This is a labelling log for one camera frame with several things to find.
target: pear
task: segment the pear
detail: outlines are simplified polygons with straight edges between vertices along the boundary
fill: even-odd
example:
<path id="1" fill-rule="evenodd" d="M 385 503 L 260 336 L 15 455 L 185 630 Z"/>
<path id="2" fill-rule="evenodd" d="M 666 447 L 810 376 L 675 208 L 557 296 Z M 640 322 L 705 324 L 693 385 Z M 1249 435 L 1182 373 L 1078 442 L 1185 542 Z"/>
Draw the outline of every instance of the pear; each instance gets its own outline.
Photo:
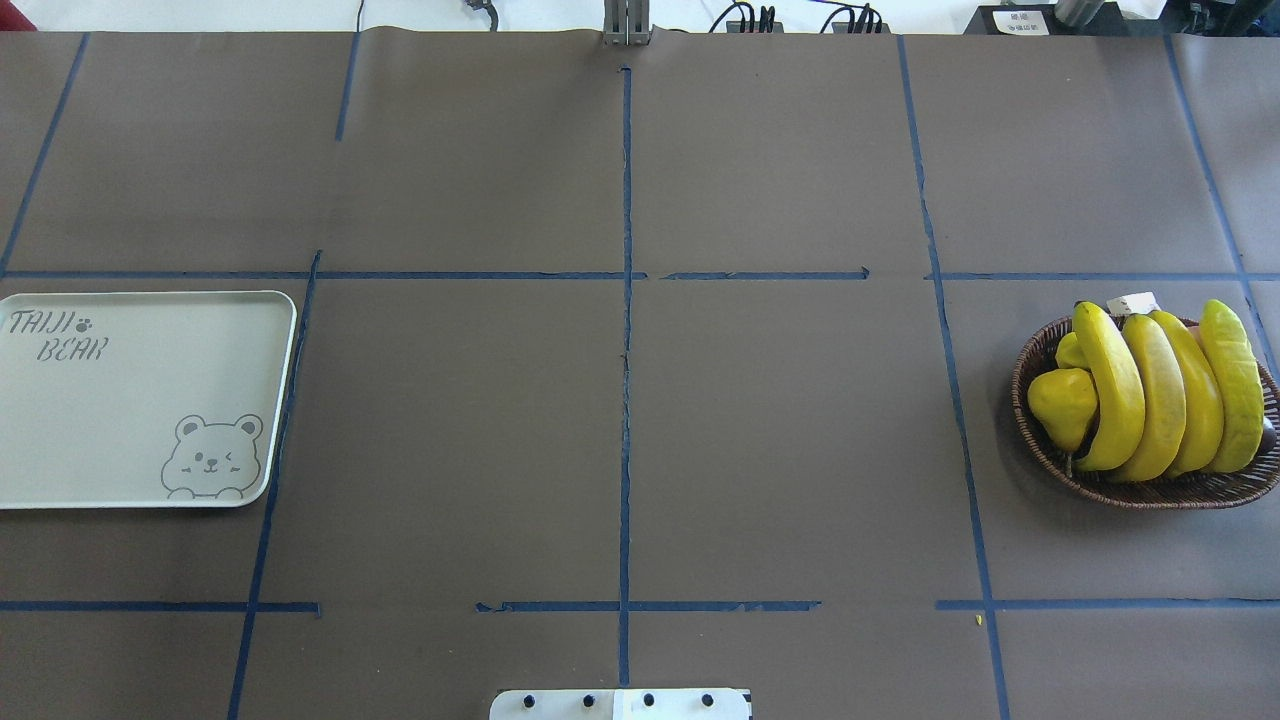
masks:
<path id="1" fill-rule="evenodd" d="M 1089 361 L 1084 359 L 1084 348 L 1080 347 L 1080 338 L 1075 333 L 1066 333 L 1057 343 L 1057 352 L 1053 360 L 1059 368 L 1089 368 Z"/>
<path id="2" fill-rule="evenodd" d="M 1044 425 L 1050 439 L 1066 452 L 1084 443 L 1098 414 L 1098 391 L 1093 375 L 1080 368 L 1050 370 L 1027 388 L 1032 415 Z"/>

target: wicker basket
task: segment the wicker basket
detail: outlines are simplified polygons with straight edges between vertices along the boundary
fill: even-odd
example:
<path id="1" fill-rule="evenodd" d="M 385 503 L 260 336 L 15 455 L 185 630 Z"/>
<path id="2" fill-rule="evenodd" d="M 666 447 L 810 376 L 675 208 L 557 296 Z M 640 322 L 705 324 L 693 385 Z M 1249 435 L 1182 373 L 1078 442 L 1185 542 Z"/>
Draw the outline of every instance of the wicker basket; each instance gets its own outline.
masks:
<path id="1" fill-rule="evenodd" d="M 1115 320 L 1117 325 L 1124 325 L 1123 319 Z M 1188 327 L 1197 324 L 1185 318 L 1181 320 Z M 1110 473 L 1073 473 L 1068 455 L 1053 446 L 1027 405 L 1027 388 L 1037 375 L 1057 368 L 1053 354 L 1059 341 L 1069 332 L 1071 318 L 1062 318 L 1032 336 L 1014 364 L 1012 383 L 1018 430 L 1036 460 L 1069 489 L 1097 502 L 1132 510 L 1212 509 L 1252 502 L 1280 480 L 1280 443 L 1236 473 L 1187 473 L 1174 479 L 1157 478 L 1144 483 L 1111 482 Z M 1280 389 L 1265 366 L 1258 365 L 1258 373 L 1262 375 L 1266 416 L 1280 428 Z"/>

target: white tray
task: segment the white tray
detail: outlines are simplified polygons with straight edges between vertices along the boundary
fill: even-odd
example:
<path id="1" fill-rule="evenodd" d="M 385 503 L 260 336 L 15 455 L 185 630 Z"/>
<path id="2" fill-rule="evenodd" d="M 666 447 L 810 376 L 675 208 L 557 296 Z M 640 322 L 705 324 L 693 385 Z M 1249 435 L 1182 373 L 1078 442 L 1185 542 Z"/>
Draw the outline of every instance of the white tray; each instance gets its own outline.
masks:
<path id="1" fill-rule="evenodd" d="M 275 291 L 0 300 L 0 507 L 232 507 L 266 488 L 297 307 Z"/>

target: label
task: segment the label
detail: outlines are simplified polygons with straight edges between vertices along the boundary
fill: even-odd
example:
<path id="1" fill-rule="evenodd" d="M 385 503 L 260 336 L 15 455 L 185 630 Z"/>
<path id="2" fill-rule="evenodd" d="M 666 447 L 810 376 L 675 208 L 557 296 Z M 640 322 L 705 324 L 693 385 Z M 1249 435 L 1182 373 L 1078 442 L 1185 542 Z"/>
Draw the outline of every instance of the label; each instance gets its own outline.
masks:
<path id="1" fill-rule="evenodd" d="M 1039 10 L 995 10 L 991 19 L 1005 35 L 1048 35 L 1048 22 Z"/>
<path id="2" fill-rule="evenodd" d="M 93 320 L 78 310 L 17 310 L 0 325 L 0 332 L 38 341 L 32 355 L 40 363 L 101 360 L 111 338 L 95 329 Z"/>
<path id="3" fill-rule="evenodd" d="M 1134 292 L 1107 300 L 1107 313 L 1112 315 L 1146 315 L 1152 310 L 1160 310 L 1153 292 Z"/>

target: yellow banana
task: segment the yellow banana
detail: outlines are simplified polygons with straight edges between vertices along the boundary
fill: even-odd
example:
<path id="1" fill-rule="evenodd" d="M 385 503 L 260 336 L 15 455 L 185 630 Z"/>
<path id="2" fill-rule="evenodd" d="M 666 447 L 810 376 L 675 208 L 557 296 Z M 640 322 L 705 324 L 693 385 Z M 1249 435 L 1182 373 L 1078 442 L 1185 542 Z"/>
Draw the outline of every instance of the yellow banana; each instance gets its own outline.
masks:
<path id="1" fill-rule="evenodd" d="M 1183 372 L 1183 387 L 1187 388 L 1187 432 L 1183 433 L 1178 456 L 1165 471 L 1165 477 L 1175 478 L 1199 470 L 1217 455 L 1222 442 L 1222 395 L 1217 391 L 1217 380 L 1204 351 L 1187 325 L 1164 310 L 1152 311 L 1151 319 L 1165 331 L 1178 357 L 1178 368 Z"/>
<path id="2" fill-rule="evenodd" d="M 1071 329 L 1098 388 L 1098 432 L 1089 454 L 1079 460 L 1082 471 L 1112 470 L 1128 460 L 1142 441 L 1147 404 L 1138 365 L 1111 315 L 1092 302 L 1078 302 Z"/>
<path id="3" fill-rule="evenodd" d="M 1187 430 L 1187 392 L 1165 331 L 1146 315 L 1132 315 L 1124 340 L 1138 364 L 1147 404 L 1138 450 L 1116 469 L 1115 478 L 1130 483 L 1158 478 L 1169 469 Z"/>
<path id="4" fill-rule="evenodd" d="M 1080 337 L 1075 333 L 1066 333 L 1062 340 L 1057 342 L 1057 352 L 1053 354 L 1053 361 L 1057 366 L 1068 370 L 1071 368 L 1089 368 L 1089 361 L 1084 359 L 1084 352 L 1080 350 Z"/>
<path id="5" fill-rule="evenodd" d="M 1262 379 L 1249 336 L 1220 300 L 1204 304 L 1201 345 L 1222 393 L 1222 443 L 1208 464 L 1210 473 L 1234 473 L 1253 460 L 1262 442 Z"/>

